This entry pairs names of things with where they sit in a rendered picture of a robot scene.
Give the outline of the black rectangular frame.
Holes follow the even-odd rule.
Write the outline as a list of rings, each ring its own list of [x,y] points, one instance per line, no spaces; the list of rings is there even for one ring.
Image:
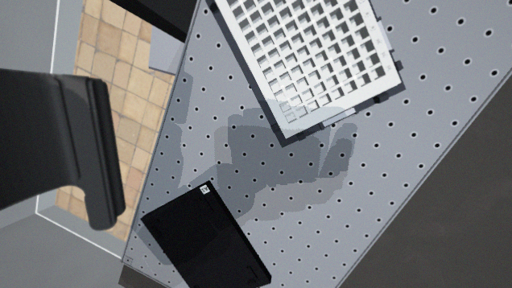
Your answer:
[[[258,288],[271,275],[210,181],[140,219],[189,288]]]

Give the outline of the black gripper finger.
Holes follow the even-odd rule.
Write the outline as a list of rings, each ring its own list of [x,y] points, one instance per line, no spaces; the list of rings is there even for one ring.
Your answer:
[[[66,186],[93,230],[126,210],[106,82],[0,68],[0,211]]]

